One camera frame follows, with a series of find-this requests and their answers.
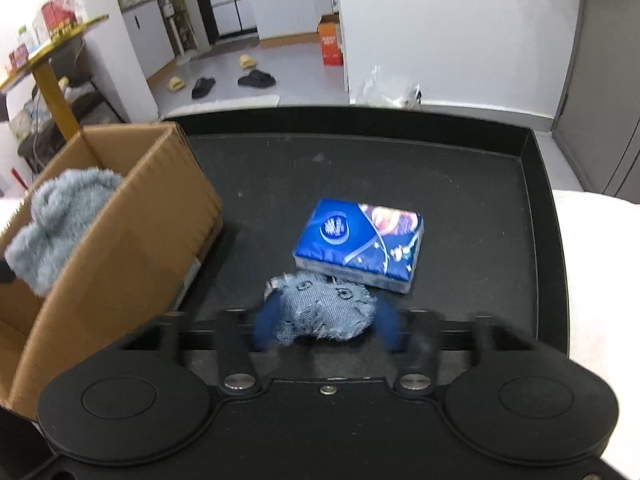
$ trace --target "gray floor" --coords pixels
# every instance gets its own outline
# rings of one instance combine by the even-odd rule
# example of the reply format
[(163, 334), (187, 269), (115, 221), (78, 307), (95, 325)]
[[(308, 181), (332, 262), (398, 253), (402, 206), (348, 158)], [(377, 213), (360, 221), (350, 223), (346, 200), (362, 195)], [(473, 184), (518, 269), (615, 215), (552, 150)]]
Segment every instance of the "gray floor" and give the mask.
[[(277, 81), (276, 85), (264, 90), (238, 86), (238, 78), (244, 75), (238, 65), (241, 54), (253, 56), (258, 62), (257, 68), (273, 75)], [(172, 75), (177, 75), (184, 80), (186, 87), (183, 90), (169, 92), (166, 89), (166, 83)], [(216, 85), (207, 97), (193, 101), (191, 88), (199, 77), (214, 77)], [(280, 103), (284, 105), (347, 105), (349, 103), (349, 96), (344, 91), (342, 67), (323, 66), (320, 46), (316, 43), (278, 48), (258, 46), (192, 60), (177, 67), (174, 73), (159, 82), (152, 92), (162, 115), (184, 105), (267, 94), (279, 95)], [(537, 138), (551, 187), (582, 191), (580, 182), (551, 135), (538, 133)]]

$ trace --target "white cloth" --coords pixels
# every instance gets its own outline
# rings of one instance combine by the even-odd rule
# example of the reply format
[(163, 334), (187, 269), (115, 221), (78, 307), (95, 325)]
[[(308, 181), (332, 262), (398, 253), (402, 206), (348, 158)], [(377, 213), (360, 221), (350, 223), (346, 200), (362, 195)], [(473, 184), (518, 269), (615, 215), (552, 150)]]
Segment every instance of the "white cloth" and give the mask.
[(609, 383), (620, 418), (602, 458), (640, 478), (640, 206), (554, 191), (570, 303), (570, 358)]

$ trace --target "round black pad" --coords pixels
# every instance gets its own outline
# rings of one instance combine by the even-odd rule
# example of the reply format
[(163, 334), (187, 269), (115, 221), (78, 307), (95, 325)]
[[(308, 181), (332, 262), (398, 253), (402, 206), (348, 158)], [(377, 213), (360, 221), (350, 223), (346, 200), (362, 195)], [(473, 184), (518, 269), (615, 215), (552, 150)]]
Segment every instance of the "round black pad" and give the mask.
[(445, 410), (478, 449), (536, 465), (601, 452), (618, 418), (599, 377), (538, 351), (493, 352), (451, 383)]
[(143, 463), (191, 436), (209, 415), (202, 380), (137, 352), (96, 354), (55, 378), (38, 400), (49, 444), (99, 465)]
[(84, 408), (100, 418), (129, 418), (148, 410), (156, 388), (144, 379), (113, 377), (89, 386), (82, 395)]
[(571, 390), (548, 377), (520, 377), (500, 388), (500, 402), (516, 415), (552, 418), (574, 403)]

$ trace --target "gray door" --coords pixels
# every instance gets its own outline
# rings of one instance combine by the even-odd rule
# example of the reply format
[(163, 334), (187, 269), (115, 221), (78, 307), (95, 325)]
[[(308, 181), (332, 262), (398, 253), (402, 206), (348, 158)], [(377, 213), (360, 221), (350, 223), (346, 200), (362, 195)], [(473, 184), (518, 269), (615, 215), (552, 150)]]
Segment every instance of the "gray door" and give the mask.
[(616, 196), (634, 204), (640, 203), (640, 159), (636, 158)]
[(585, 189), (614, 194), (610, 182), (622, 180), (633, 162), (635, 154), (624, 155), (640, 120), (640, 0), (583, 5), (554, 138)]

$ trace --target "metal screw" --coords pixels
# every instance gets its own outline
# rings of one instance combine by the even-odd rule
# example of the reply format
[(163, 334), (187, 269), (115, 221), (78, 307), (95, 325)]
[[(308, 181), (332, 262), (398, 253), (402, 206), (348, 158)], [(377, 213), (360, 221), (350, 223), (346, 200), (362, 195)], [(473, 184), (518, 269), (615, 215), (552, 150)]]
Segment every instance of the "metal screw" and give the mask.
[(230, 390), (248, 390), (255, 384), (255, 377), (249, 374), (231, 374), (225, 377), (225, 386)]
[(400, 377), (400, 386), (407, 390), (424, 390), (431, 386), (431, 379), (424, 374), (407, 374)]
[(335, 395), (338, 393), (338, 388), (332, 384), (324, 384), (323, 386), (320, 386), (320, 393), (323, 395)]

